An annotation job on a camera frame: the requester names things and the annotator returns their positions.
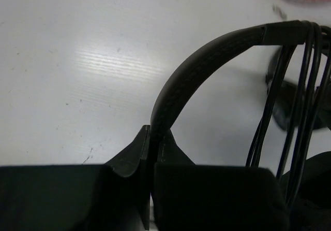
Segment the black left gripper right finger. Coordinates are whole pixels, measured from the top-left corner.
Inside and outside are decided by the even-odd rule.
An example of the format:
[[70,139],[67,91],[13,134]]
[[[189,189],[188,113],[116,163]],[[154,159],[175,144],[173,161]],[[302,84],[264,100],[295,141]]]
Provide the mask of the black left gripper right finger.
[[154,167],[159,230],[288,230],[281,188],[266,168],[196,165],[171,132]]

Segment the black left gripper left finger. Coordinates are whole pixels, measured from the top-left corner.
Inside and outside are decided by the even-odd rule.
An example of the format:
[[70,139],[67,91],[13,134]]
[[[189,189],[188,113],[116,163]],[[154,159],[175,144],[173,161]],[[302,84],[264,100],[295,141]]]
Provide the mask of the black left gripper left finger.
[[148,230],[149,133],[104,164],[1,167],[1,230]]

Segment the large black gaming headset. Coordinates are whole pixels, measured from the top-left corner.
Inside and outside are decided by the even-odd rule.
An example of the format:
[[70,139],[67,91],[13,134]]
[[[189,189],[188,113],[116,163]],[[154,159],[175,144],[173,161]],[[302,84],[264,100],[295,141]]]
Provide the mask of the large black gaming headset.
[[330,154],[307,158],[312,132],[330,127],[330,28],[309,21],[249,27],[207,43],[171,75],[151,116],[151,143],[160,142],[200,85],[253,46],[278,46],[265,76],[267,99],[244,167],[270,170],[288,210],[288,230],[330,230]]

